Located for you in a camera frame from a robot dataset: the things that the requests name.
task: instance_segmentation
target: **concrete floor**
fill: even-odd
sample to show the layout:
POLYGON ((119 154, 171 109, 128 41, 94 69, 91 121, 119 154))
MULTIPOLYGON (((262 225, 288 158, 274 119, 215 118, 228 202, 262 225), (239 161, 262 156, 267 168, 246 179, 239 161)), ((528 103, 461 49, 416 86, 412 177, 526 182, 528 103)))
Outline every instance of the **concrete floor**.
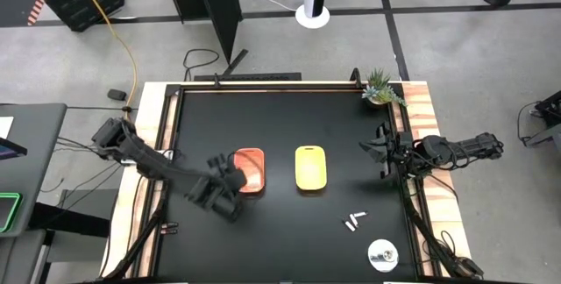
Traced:
MULTIPOLYGON (((296 8, 302 0, 277 0, 296 8)), ((484 4, 482 0, 390 0, 393 7, 484 4)), ((513 0, 513 3, 561 0, 513 0)), ((243 11, 277 11, 264 0, 240 0, 243 11)), ((330 8, 379 8, 381 0, 326 0, 330 8)), ((127 0, 117 15, 176 14, 172 0, 127 0)), ((46 7, 39 19, 56 18, 46 7)), ((428 81, 442 134, 469 138, 490 131, 505 144, 502 159, 481 161, 453 174, 473 259, 486 279, 556 283, 561 278, 561 154, 549 143, 524 148, 516 138, 516 114, 526 103, 561 88, 560 10, 457 12, 396 15, 412 80, 428 81)), ((138 105, 144 82, 178 81, 190 48, 220 50, 208 22, 116 25, 139 68, 138 105)), ((0 102, 64 102, 119 106, 109 88, 131 86, 131 65, 106 27, 84 33, 64 26, 0 29, 0 102)), ((383 15, 333 17, 321 30, 306 31, 292 18, 243 21, 234 53, 250 51, 234 74, 301 71, 304 80, 347 80, 353 67, 366 73, 384 67, 398 79, 383 15)), ((206 60, 193 55, 193 64, 206 60)), ((224 57, 194 75, 224 71, 224 57)), ((70 110, 61 136, 88 143, 114 111, 70 110)), ((522 119, 530 134, 543 127, 522 119)), ((42 202, 56 203, 101 170, 104 161, 88 153, 53 156, 44 189, 64 182, 42 202)), ((117 188, 115 175, 102 188, 117 188)), ((59 264, 49 282, 93 279, 99 262, 59 264)))

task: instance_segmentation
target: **computer monitor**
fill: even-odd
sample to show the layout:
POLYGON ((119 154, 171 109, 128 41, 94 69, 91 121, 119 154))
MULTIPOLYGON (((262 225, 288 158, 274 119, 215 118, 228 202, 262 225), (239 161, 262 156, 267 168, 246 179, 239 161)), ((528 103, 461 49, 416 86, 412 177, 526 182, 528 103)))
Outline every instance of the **computer monitor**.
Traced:
POLYGON ((21 157, 27 155, 27 149, 10 142, 8 139, 0 138, 0 160, 21 157))

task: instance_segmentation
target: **yellow cable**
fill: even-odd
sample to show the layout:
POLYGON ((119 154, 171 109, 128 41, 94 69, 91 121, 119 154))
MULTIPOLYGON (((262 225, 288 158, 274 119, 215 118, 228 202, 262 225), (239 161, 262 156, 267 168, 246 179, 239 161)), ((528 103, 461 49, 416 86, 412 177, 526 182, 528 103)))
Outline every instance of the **yellow cable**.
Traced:
MULTIPOLYGON (((118 36, 118 34, 113 29, 113 26, 111 25, 111 22, 109 21, 109 18, 107 18, 107 15, 105 14, 105 11, 103 11, 102 6, 97 2, 97 0, 91 0, 91 1, 94 3, 96 8, 102 14, 103 19, 105 19, 105 23, 109 27, 109 30, 111 31, 111 34, 113 35, 113 37, 115 39, 117 39, 119 42, 121 42, 124 49, 129 54, 129 58, 131 59, 131 62, 132 62, 132 89, 131 89, 131 92, 129 94, 129 98, 126 101, 126 106, 131 106, 132 99, 134 98, 134 93, 137 90, 137 79, 138 79, 137 62, 134 61, 134 57, 132 57, 131 49, 124 43, 124 41, 118 36)), ((128 120, 129 119, 129 112, 125 112, 124 117, 128 120)))

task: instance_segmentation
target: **small succulent plant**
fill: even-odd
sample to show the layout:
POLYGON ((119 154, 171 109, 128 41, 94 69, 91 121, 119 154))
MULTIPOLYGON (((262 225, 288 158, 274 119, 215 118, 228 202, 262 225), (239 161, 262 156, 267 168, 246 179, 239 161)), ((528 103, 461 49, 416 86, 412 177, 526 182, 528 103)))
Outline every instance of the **small succulent plant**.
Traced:
POLYGON ((362 98, 379 104, 397 102, 407 106, 405 100, 396 95, 394 89, 388 85, 389 80, 390 75, 385 75, 383 69, 374 69, 368 76, 368 86, 362 90, 362 98))

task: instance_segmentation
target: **wooden table frame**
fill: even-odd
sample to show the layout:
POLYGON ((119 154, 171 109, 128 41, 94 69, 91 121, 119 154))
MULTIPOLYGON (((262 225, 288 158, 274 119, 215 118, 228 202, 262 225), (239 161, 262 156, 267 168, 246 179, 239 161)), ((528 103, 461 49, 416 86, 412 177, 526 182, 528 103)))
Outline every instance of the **wooden table frame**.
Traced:
MULTIPOLYGON (((306 84, 348 84, 354 85, 356 82, 221 82, 226 85, 302 85, 306 84)), ((400 83, 403 89, 404 98, 408 104, 406 110, 394 104, 394 121, 398 131, 410 129, 414 139, 423 138, 428 135, 440 135, 438 130, 435 112, 430 100, 429 87, 426 82, 392 82, 400 83), (401 114, 407 112, 408 119, 401 118, 401 114)), ((168 85, 188 85, 188 86, 212 86, 214 82, 147 82, 144 86, 142 98, 138 108, 136 118, 137 134, 150 146, 159 146, 159 149, 168 149, 172 130, 174 128, 175 113, 177 109, 178 96, 166 98, 169 92, 168 85), (163 111, 164 102, 166 103, 167 112, 163 111), (163 136, 158 138, 160 128, 163 128, 163 136)), ((433 174, 449 184, 452 181, 450 174, 442 170, 435 170, 433 174)), ((147 179, 140 179, 140 175, 136 172, 135 167, 127 167, 123 173, 123 179, 119 187, 117 205, 113 213, 111 222, 110 237, 110 253, 108 256, 107 266, 102 275, 107 275, 116 266, 117 263, 126 254, 126 251, 136 240, 138 229, 143 223, 142 213, 145 207, 150 206, 150 213, 155 210, 158 200, 160 199, 160 183, 149 184, 147 179)), ((409 182, 409 189, 412 194, 416 192, 415 184, 409 182)), ((440 185, 439 182, 427 177, 424 181, 424 197, 426 198, 426 208, 430 214, 430 225, 437 238, 440 237, 441 231, 448 231, 453 237, 456 245, 456 254, 461 257, 471 257, 467 239, 465 236, 464 225, 460 216, 459 207, 454 194, 446 187, 440 185)), ((419 206, 417 196, 414 196, 414 205, 419 211, 423 208, 419 206)), ((419 248, 423 246, 423 235, 419 231, 416 233, 419 248)), ((137 259, 134 274, 138 277, 149 276, 153 265, 151 263, 154 254, 154 232, 146 240, 145 247, 141 253, 140 259, 137 259)), ((429 256, 420 251, 422 260, 426 260, 429 256)), ((443 275, 447 275, 446 271, 440 266, 443 275)), ((430 263, 423 264, 425 275, 435 274, 430 263)), ((131 270, 127 273, 127 277, 131 276, 131 270)))

